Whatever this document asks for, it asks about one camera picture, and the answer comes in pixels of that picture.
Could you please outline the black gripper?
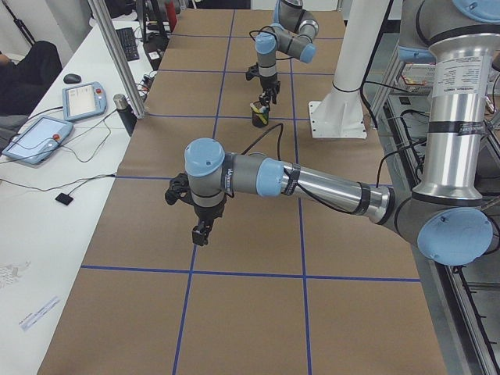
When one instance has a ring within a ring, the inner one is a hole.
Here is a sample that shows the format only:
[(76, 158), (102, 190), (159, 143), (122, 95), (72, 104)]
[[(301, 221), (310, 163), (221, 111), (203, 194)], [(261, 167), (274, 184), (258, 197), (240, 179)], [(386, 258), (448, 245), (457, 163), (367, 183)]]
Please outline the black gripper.
[(225, 204), (226, 198), (211, 207), (194, 205), (195, 213), (200, 220), (191, 231), (192, 241), (195, 245), (207, 245), (209, 243), (209, 235), (213, 229), (213, 224), (216, 219), (223, 217)]
[(270, 94), (271, 102), (273, 104), (277, 103), (277, 96), (280, 93), (280, 81), (278, 80), (278, 75), (275, 73), (272, 76), (265, 77), (260, 76), (260, 84), (263, 89), (263, 93), (259, 95), (259, 103), (262, 107), (270, 107)]

